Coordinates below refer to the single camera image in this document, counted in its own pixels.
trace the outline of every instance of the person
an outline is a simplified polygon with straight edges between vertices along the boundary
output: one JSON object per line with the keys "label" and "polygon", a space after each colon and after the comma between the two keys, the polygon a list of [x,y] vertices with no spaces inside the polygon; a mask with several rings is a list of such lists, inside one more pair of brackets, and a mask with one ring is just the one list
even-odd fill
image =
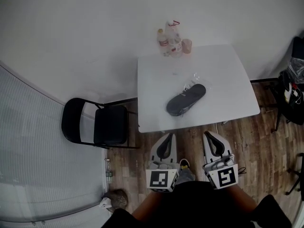
{"label": "person", "polygon": [[291,227],[271,195],[257,205],[238,185],[214,190],[209,182],[195,181],[186,159],[180,168],[173,192],[152,191],[132,215],[117,209],[102,227]]}

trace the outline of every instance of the black folding chair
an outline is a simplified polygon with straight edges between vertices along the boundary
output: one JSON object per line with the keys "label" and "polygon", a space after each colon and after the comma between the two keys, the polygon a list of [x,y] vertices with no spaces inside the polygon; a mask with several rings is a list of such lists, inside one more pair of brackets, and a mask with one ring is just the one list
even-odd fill
{"label": "black folding chair", "polygon": [[[80,138],[80,117],[85,103],[91,103],[97,106],[94,124],[94,143],[82,142]],[[130,148],[138,147],[129,146],[129,112],[122,105],[107,106],[81,98],[73,98],[65,105],[61,129],[63,135],[73,143],[92,145],[106,148]],[[119,146],[127,141],[127,146]]]}
{"label": "black folding chair", "polygon": [[295,182],[290,191],[285,193],[285,195],[289,195],[296,188],[296,186],[300,184],[300,188],[298,188],[297,191],[301,192],[301,199],[304,201],[304,153],[300,153],[298,156],[302,157],[301,172],[294,171],[290,168],[287,170],[288,173],[296,174],[298,176],[298,180]]}

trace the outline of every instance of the wooden floor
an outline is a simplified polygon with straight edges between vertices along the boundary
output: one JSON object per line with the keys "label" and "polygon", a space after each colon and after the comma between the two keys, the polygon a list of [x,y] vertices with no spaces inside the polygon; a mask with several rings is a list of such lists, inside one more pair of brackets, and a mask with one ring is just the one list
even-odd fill
{"label": "wooden floor", "polygon": [[[260,105],[275,103],[270,91],[264,90],[267,84],[252,84]],[[137,102],[125,106],[137,112]],[[247,169],[247,173],[239,177],[240,187],[257,202],[267,194],[274,195],[293,222],[301,200],[297,191],[285,195],[296,181],[296,176],[286,170],[300,168],[301,158],[297,154],[304,152],[304,126],[286,124],[282,117],[279,130],[271,133],[276,123],[276,114],[276,109],[261,109],[259,115],[230,121],[225,125],[220,123],[217,128],[218,133],[229,141],[239,168],[245,166]],[[164,135],[161,132],[139,133],[137,126],[137,116],[131,116],[130,145],[139,146],[139,150],[110,149],[107,154],[114,172],[110,189],[123,188],[126,191],[129,212],[137,208],[149,193],[145,184],[145,169],[150,149]],[[215,124],[166,131],[176,134],[178,158],[189,160],[190,169],[199,181],[206,180],[202,169],[202,134],[206,130],[216,132]]]}

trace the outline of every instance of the cable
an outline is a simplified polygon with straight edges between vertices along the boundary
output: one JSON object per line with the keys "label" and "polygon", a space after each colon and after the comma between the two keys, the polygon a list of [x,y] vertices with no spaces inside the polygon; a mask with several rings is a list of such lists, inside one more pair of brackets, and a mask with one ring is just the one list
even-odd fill
{"label": "cable", "polygon": [[299,96],[299,98],[295,101],[298,105],[301,103],[301,98],[302,98],[302,92],[301,92],[301,90],[299,90],[298,88],[296,88],[294,91],[299,91],[299,93],[298,93],[298,96]]}
{"label": "cable", "polygon": [[246,167],[241,167],[240,169],[238,169],[238,174],[239,175],[246,174],[247,172],[245,171],[246,171]]}

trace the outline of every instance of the water bottle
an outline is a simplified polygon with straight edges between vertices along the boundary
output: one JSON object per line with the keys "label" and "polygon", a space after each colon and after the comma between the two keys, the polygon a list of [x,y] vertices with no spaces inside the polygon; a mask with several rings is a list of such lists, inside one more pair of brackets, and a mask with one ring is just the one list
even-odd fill
{"label": "water bottle", "polygon": [[168,57],[170,55],[169,42],[162,29],[159,29],[157,31],[157,42],[161,54],[165,57]]}
{"label": "water bottle", "polygon": [[111,184],[112,183],[113,172],[112,172],[112,168],[111,168],[111,164],[110,164],[110,159],[105,159],[105,161],[107,162],[107,168],[106,168],[106,171],[105,171],[105,176],[106,176],[107,182],[109,184]]}
{"label": "water bottle", "polygon": [[182,55],[182,44],[180,34],[177,30],[177,21],[167,21],[165,34],[169,38],[170,55],[180,57]]}

